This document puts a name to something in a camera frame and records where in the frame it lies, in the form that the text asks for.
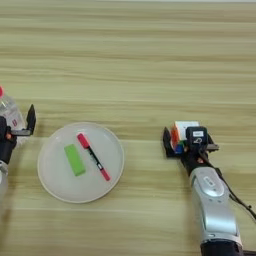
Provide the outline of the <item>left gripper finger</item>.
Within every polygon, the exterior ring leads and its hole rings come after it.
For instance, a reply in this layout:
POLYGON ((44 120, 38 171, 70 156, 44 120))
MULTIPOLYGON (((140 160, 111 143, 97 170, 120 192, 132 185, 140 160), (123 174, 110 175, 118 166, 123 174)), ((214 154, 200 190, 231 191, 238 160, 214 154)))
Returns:
POLYGON ((36 113, 35 113, 34 105, 31 105, 29 108, 26 121, 27 121, 27 129, 31 133, 34 133, 34 129, 36 125, 36 113))

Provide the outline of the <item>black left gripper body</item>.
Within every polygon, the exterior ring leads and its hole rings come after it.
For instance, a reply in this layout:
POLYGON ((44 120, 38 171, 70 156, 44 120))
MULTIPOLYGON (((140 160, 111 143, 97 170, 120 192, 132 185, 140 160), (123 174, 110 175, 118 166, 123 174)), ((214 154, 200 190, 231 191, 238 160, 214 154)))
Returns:
POLYGON ((18 137, 29 137, 32 135, 30 130, 10 130, 0 135, 0 161, 9 164, 12 152, 17 145, 18 137))

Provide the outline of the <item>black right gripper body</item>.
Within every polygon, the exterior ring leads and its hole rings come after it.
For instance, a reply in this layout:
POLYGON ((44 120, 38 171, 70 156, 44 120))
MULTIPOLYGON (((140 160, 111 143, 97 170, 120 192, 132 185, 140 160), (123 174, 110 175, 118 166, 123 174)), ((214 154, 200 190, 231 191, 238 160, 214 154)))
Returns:
POLYGON ((165 146, 166 157, 179 159, 188 175, 191 175, 193 170, 199 167, 213 167, 209 161, 208 154, 218 149, 218 145, 209 144, 196 149, 188 149, 186 152, 178 154, 170 146, 165 146))

